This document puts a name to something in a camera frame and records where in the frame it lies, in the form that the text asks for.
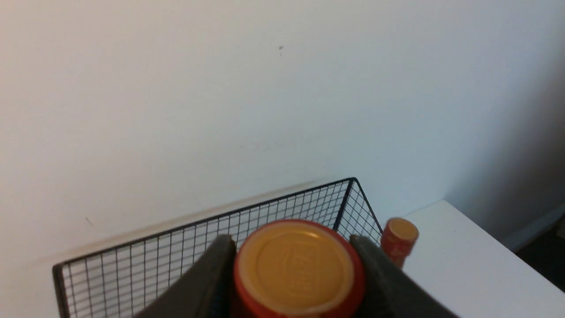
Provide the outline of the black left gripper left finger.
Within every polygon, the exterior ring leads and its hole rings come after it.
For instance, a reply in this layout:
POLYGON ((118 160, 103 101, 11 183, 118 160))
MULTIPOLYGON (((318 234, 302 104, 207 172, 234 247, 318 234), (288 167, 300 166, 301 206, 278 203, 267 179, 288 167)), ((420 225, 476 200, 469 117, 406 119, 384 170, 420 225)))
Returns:
POLYGON ((136 318, 230 318, 237 247, 221 234, 186 273, 136 318))

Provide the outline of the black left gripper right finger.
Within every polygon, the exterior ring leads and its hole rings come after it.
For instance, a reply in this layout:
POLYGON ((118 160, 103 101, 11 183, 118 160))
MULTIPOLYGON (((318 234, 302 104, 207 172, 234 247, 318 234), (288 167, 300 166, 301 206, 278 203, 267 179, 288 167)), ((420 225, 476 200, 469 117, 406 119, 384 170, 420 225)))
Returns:
POLYGON ((352 235, 350 243, 365 270, 365 296, 355 318, 456 318, 396 266, 371 239, 352 235))

